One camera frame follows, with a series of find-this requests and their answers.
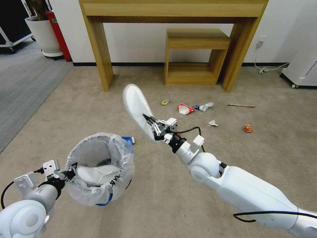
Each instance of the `litter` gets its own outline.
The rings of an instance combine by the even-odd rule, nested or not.
[[[243,127],[243,130],[244,130],[245,132],[248,132],[248,133],[253,132],[252,125],[251,125],[251,124],[245,125],[245,126]]]
[[[228,104],[228,106],[255,107],[252,105]]]
[[[177,110],[180,114],[187,115],[195,111],[195,108],[189,107],[185,104],[179,104]]]
[[[161,102],[161,104],[162,104],[163,106],[169,104],[169,99],[165,99],[164,101]]]
[[[196,110],[205,112],[208,108],[212,107],[213,105],[214,105],[213,102],[209,102],[201,106],[193,106],[193,108],[195,108]]]
[[[210,121],[210,122],[208,122],[208,125],[207,126],[215,126],[215,127],[217,127],[218,126],[218,124],[216,124],[216,122],[215,122],[215,120],[212,120],[212,121]]]

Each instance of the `wooden stick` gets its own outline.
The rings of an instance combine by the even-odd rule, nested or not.
[[[251,105],[240,105],[240,104],[228,104],[228,106],[255,107]]]

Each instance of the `plastic bag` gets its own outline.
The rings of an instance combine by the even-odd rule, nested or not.
[[[90,186],[78,176],[66,185],[70,196],[85,206],[105,206],[117,200],[129,186],[134,176],[133,146],[120,136],[97,133],[81,140],[69,153],[65,168],[78,163],[82,166],[118,166],[119,174],[101,186]]]

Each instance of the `table leg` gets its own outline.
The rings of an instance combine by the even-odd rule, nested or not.
[[[259,21],[258,18],[243,19],[232,28],[230,46],[219,77],[228,93],[231,92]]]
[[[103,23],[94,17],[83,16],[103,87],[106,92],[113,78],[111,60]]]

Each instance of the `trash can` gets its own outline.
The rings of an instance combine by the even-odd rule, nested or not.
[[[133,146],[120,136],[97,133],[81,140],[69,153],[65,168],[77,163],[66,187],[85,206],[105,206],[117,200],[134,176]]]

